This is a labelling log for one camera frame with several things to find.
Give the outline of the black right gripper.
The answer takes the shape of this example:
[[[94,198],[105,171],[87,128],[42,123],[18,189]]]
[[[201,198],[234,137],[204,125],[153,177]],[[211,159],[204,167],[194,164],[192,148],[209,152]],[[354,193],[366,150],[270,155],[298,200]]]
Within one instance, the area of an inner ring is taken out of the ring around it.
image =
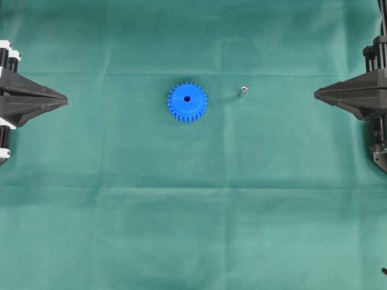
[[[368,122],[368,132],[373,153],[386,153],[386,109],[371,108],[366,105],[351,105],[329,94],[386,89],[386,71],[374,71],[386,67],[386,43],[377,38],[371,46],[363,49],[366,73],[346,81],[337,82],[318,89],[314,97],[331,106],[353,114],[360,121]]]

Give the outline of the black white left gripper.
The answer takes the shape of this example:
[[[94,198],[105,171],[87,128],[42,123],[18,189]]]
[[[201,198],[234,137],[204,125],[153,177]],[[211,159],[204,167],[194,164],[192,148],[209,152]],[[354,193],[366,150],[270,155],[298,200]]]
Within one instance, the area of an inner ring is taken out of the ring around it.
[[[20,61],[20,52],[8,40],[1,40],[1,89],[10,94],[33,96],[1,97],[1,165],[10,157],[11,130],[68,104],[65,95],[17,74]]]

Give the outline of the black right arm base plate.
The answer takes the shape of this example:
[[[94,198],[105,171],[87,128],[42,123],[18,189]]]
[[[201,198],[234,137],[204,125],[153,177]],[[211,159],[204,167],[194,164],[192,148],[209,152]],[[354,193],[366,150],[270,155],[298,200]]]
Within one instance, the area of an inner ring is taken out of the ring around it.
[[[374,163],[385,173],[387,173],[387,153],[386,144],[379,143],[372,146],[372,157]]]

